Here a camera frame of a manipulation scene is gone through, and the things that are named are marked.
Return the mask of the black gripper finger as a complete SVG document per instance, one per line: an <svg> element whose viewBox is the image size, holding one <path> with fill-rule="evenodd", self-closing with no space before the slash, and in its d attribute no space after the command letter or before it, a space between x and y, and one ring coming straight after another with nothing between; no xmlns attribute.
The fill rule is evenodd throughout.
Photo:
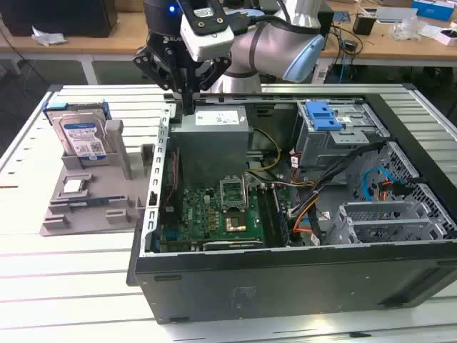
<svg viewBox="0 0 457 343"><path fill-rule="evenodd" d="M189 91L175 48L166 47L160 57L149 45L143 46L135 53L133 63L163 90L172 90L181 100L182 114L189 114Z"/></svg>
<svg viewBox="0 0 457 343"><path fill-rule="evenodd" d="M231 59L219 57L210 61L192 62L188 68L188 115L195 111L195 99L207 91L230 67Z"/></svg>

